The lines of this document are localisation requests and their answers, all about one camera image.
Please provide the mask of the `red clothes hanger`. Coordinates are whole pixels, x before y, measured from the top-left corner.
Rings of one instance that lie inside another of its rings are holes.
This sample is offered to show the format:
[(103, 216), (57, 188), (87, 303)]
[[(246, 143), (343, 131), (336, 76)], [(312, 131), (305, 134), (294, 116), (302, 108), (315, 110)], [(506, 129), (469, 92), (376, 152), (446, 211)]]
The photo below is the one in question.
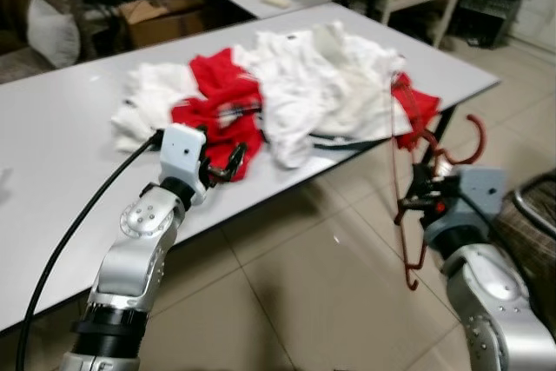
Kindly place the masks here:
[[(436, 164), (441, 161), (453, 165), (472, 164), (477, 162), (483, 156), (486, 149), (487, 129), (485, 128), (483, 121), (473, 114), (469, 114), (467, 120), (475, 126), (476, 136), (478, 138), (475, 151), (471, 156), (466, 157), (466, 159), (457, 159), (457, 157), (452, 156), (452, 153), (450, 153), (448, 149), (440, 145), (440, 136), (433, 131), (428, 130), (428, 132), (426, 132), (416, 144), (416, 149), (420, 147), (421, 143), (427, 144), (427, 154), (422, 157), (421, 165), (428, 165), (430, 163), (433, 166), (436, 166)], [(397, 149), (397, 151), (408, 151), (410, 155), (410, 162), (417, 164), (417, 160), (414, 159), (414, 149), (413, 151), (409, 151), (409, 149), (398, 149), (396, 142), (394, 141), (396, 136), (401, 136), (401, 133), (393, 131), (392, 136), (390, 136), (390, 142), (392, 142), (394, 148)], [(407, 253), (406, 231), (404, 225), (402, 225), (402, 223), (404, 223), (404, 215), (397, 215), (396, 208), (397, 201), (400, 199), (407, 199), (407, 196), (401, 191), (400, 181), (398, 181), (398, 173), (400, 173), (400, 170), (398, 169), (398, 164), (396, 160), (394, 160), (393, 156), (389, 157), (389, 163), (390, 169), (392, 170), (390, 180), (392, 180), (392, 194), (394, 198), (394, 229), (396, 229), (398, 240), (400, 240), (402, 273), (404, 273), (406, 288), (408, 288), (409, 291), (415, 291), (420, 284), (418, 283), (417, 277), (414, 276), (414, 271), (422, 269), (422, 264), (425, 262), (427, 253), (427, 245), (422, 243), (420, 245), (420, 255), (418, 255), (417, 259), (414, 260), (414, 262), (409, 260)]]

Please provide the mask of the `red polo shirt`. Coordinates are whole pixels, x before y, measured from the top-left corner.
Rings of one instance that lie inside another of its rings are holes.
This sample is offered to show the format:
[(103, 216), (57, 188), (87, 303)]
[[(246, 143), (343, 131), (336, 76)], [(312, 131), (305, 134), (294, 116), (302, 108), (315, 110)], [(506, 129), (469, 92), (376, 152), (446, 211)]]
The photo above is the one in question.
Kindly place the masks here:
[(233, 50), (219, 50), (210, 56), (198, 55), (189, 62), (199, 97), (183, 98), (170, 111), (171, 120), (205, 128), (205, 156), (216, 169), (225, 169), (235, 146), (246, 145), (234, 182), (243, 180), (248, 166), (265, 140), (261, 125), (263, 100), (259, 83), (233, 62)]
[(404, 70), (392, 82), (392, 94), (405, 112), (412, 132), (398, 134), (394, 141), (398, 149), (416, 149), (417, 142), (428, 132), (427, 125), (438, 115), (440, 98), (429, 96), (414, 88), (412, 80)]

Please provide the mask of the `open cardboard box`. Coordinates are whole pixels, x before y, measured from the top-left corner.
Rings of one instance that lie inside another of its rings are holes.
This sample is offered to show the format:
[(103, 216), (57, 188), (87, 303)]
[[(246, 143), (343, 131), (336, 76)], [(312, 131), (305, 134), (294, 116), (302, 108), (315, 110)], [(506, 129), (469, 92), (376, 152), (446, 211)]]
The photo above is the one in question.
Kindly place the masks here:
[(135, 0), (116, 9), (135, 48), (203, 32), (209, 12), (203, 0)]

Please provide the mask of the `large grey table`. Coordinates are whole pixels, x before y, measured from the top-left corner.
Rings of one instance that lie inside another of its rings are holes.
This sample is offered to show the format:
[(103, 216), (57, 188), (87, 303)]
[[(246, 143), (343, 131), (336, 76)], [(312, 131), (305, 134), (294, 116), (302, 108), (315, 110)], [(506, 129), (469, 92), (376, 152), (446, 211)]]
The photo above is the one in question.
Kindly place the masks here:
[[(81, 209), (127, 154), (116, 152), (109, 118), (122, 103), (129, 70), (142, 63), (186, 63), (230, 46), (254, 45), (255, 33), (289, 33), (341, 22), (351, 34), (394, 48), (406, 58), (413, 85), (451, 109), (496, 86), (500, 79), (338, 4), (296, 10), (180, 38), (151, 48), (0, 84), (0, 333), (23, 318), (53, 248)], [(279, 169), (264, 149), (246, 180), (208, 193), (190, 209), (177, 243), (219, 227), (337, 164), (369, 151), (314, 151), (295, 171)], [(119, 235), (119, 217), (162, 170), (143, 154), (101, 196), (53, 268), (36, 312), (87, 291), (107, 249)]]

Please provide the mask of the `black plastic crate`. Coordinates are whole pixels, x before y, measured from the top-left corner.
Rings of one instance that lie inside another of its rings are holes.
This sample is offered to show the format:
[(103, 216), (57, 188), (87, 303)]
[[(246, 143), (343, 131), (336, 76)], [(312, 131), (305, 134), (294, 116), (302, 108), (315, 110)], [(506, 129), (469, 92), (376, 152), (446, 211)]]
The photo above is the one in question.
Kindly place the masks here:
[(458, 0), (449, 33), (473, 48), (504, 44), (523, 0)]

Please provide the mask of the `white bag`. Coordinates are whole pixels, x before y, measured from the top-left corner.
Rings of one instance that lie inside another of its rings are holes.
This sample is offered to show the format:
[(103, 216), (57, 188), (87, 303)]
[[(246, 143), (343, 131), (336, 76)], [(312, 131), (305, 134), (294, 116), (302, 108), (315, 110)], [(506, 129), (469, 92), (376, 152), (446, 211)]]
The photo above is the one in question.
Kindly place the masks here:
[(30, 0), (28, 45), (61, 69), (76, 64), (80, 56), (80, 34), (71, 15), (61, 14), (44, 0)]

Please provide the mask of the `brown woven metal-frame chair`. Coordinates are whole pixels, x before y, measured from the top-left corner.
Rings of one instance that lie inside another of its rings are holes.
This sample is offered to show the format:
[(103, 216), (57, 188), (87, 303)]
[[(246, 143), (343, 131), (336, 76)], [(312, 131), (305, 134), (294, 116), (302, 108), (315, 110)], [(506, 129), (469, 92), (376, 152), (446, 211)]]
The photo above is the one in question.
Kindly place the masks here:
[(516, 256), (521, 274), (547, 304), (556, 302), (555, 188), (553, 169), (512, 187), (495, 221), (505, 249)]

